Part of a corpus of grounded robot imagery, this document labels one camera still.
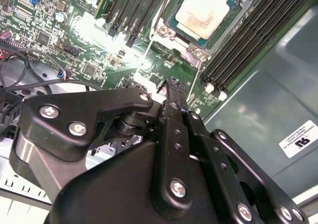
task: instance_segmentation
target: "white label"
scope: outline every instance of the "white label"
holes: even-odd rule
[[[307,121],[284,139],[279,146],[283,149],[288,158],[293,157],[304,148],[311,145],[318,139],[318,127],[312,121]]]

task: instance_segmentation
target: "wire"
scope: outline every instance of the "wire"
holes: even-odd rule
[[[65,69],[54,58],[52,58],[52,56],[50,56],[49,54],[46,54],[46,53],[44,53],[40,50],[37,50],[37,49],[18,49],[18,51],[41,54],[44,57],[50,59],[62,72],[66,73]]]
[[[77,81],[77,80],[64,81],[64,80],[60,80],[60,79],[44,81],[44,82],[37,82],[37,83],[33,83],[33,84],[28,84],[28,85],[8,87],[7,90],[8,91],[21,91],[21,90],[27,90],[27,89],[40,87],[40,86],[49,86],[49,85],[59,84],[59,83],[74,83],[74,84],[80,84],[80,85],[84,85],[84,86],[89,86],[89,87],[91,87],[91,88],[93,88],[95,90],[99,90],[99,91],[103,90],[103,88],[101,88],[100,86],[97,86],[97,85],[92,84],[90,82]]]
[[[17,52],[17,50],[16,49],[12,49],[12,48],[10,48],[10,47],[7,47],[7,46],[0,46],[0,49],[3,49],[3,50],[6,50],[6,51],[9,51],[9,52],[12,52],[12,54],[10,54],[9,56],[6,54],[6,53],[3,53],[3,58],[0,60],[0,81],[1,81],[1,83],[2,83],[2,85],[3,85],[3,87],[4,88],[6,88],[6,85],[5,85],[5,81],[4,81],[4,78],[3,78],[3,74],[2,74],[2,66],[3,66],[3,64],[4,64],[4,62],[6,62],[7,60],[9,60],[9,59],[11,59],[11,58],[13,58],[13,57],[15,57],[15,56],[19,56],[20,58],[22,58],[23,59],[23,62],[24,62],[24,69],[23,69],[23,71],[22,71],[22,74],[20,75],[20,77],[18,78],[18,80],[14,83],[14,84],[12,84],[11,86],[15,86],[15,85],[17,85],[19,82],[21,82],[22,80],[23,80],[23,78],[25,77],[25,75],[26,75],[26,73],[27,73],[27,71],[28,71],[28,68],[29,68],[29,66],[30,66],[30,63],[29,63],[29,60],[28,60],[28,58],[24,55],[24,54],[22,54],[22,53],[20,53],[20,52]]]

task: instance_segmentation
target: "metal rod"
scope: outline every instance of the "metal rod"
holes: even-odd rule
[[[202,65],[202,62],[199,60],[199,61],[197,62],[197,66],[196,66],[197,69],[198,69],[198,71],[197,71],[197,73],[195,74],[195,77],[194,77],[194,80],[193,80],[191,89],[190,89],[190,91],[189,91],[189,95],[188,95],[187,101],[189,101],[189,99],[190,99],[192,90],[193,90],[193,88],[194,88],[195,82],[196,82],[196,80],[197,80],[197,78],[198,78],[198,75],[199,75],[199,72],[200,72],[200,69],[201,69],[201,65]]]

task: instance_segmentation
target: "capacitor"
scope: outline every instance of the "capacitor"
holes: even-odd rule
[[[12,36],[13,36],[13,33],[11,30],[7,30],[5,32],[0,33],[0,38],[5,39],[5,40],[11,38]]]
[[[68,15],[65,12],[58,12],[55,14],[55,19],[59,23],[63,23],[67,21]]]

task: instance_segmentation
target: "screw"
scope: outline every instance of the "screw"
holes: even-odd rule
[[[238,212],[244,218],[246,221],[250,222],[252,221],[252,214],[250,213],[247,206],[245,206],[243,203],[238,204]]]
[[[299,220],[301,220],[302,222],[304,221],[303,216],[300,214],[300,212],[297,209],[293,208],[292,211]]]
[[[184,198],[186,194],[186,190],[184,185],[178,180],[172,180],[170,183],[170,189],[173,194],[179,198]]]
[[[292,215],[285,207],[280,207],[280,211],[287,220],[291,221],[293,219]]]
[[[149,98],[146,94],[140,94],[140,98],[143,99],[144,101],[149,101]]]
[[[53,106],[43,106],[40,109],[40,114],[45,118],[54,119],[57,118],[60,113],[59,110]]]
[[[160,33],[161,35],[166,35],[167,32],[168,32],[168,28],[165,27],[165,26],[162,26],[162,27],[159,29],[159,33]]]
[[[227,136],[224,135],[223,132],[219,131],[219,136],[223,139],[223,140],[226,140],[227,139]]]
[[[82,123],[73,122],[69,125],[69,131],[74,136],[83,136],[86,134],[87,129]]]
[[[191,113],[191,116],[196,119],[196,120],[199,120],[199,117],[197,114],[195,114],[194,112]]]

